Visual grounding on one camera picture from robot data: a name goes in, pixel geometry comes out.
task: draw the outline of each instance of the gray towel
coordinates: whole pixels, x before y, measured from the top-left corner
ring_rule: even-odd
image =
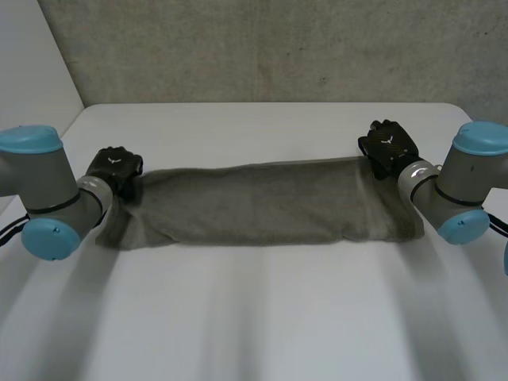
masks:
[[[153,171],[135,186],[135,202],[115,198],[99,244],[258,246],[423,236],[396,182],[374,180],[364,157]]]

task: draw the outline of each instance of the black cable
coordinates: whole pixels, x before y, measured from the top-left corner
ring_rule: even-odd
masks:
[[[502,231],[500,228],[498,228],[496,225],[491,224],[491,229],[494,230],[497,234],[501,234],[503,237],[508,238],[508,233]]]
[[[491,224],[496,225],[501,230],[508,232],[508,224],[506,224],[504,221],[501,221],[499,218],[497,218],[495,215],[487,213],[489,215],[489,218],[491,220]]]
[[[4,244],[9,242],[10,239],[12,237],[14,237],[16,234],[21,232],[23,230],[23,228],[25,227],[25,225],[26,225],[26,222],[24,224],[22,224],[22,225],[18,225],[16,227],[12,228],[5,236],[0,238],[0,247],[2,247]]]
[[[17,225],[20,222],[23,222],[24,220],[29,220],[30,217],[28,214],[25,214],[25,216],[18,218],[16,221],[11,222],[8,224],[5,228],[0,230],[0,247],[2,247],[4,244],[10,241],[12,237],[14,237],[16,234],[21,232],[23,228],[25,227],[25,224]]]
[[[29,220],[29,219],[30,219],[29,215],[25,214],[25,216],[18,218],[16,221],[11,222],[5,228],[0,230],[0,236],[2,236],[7,230],[13,228],[15,225],[19,224],[20,222],[23,222],[24,220]]]

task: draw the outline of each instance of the gray wall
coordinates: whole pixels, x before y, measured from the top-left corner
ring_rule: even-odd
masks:
[[[508,123],[508,0],[39,0],[87,106],[450,102]]]

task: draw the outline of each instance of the table surface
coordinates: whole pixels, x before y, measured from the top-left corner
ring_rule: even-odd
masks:
[[[78,177],[124,145],[145,170],[359,155],[375,119],[399,121],[442,164],[469,117],[448,104],[103,105],[63,141]],[[486,209],[508,216],[502,191]],[[23,214],[14,200],[0,226]],[[0,251],[0,379],[500,380],[508,372],[506,243],[425,237],[274,248],[115,252],[39,261]]]

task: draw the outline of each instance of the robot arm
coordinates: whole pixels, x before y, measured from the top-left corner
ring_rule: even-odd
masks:
[[[22,243],[44,260],[70,256],[101,222],[113,196],[142,172],[142,164],[140,156],[124,148],[106,148],[76,181],[52,127],[0,132],[0,196],[20,196],[30,220]]]
[[[408,198],[450,244],[466,244],[491,224],[482,208],[491,188],[508,188],[508,128],[486,122],[463,125],[439,171],[418,155],[404,129],[394,121],[373,122],[358,140],[377,179],[397,179]]]

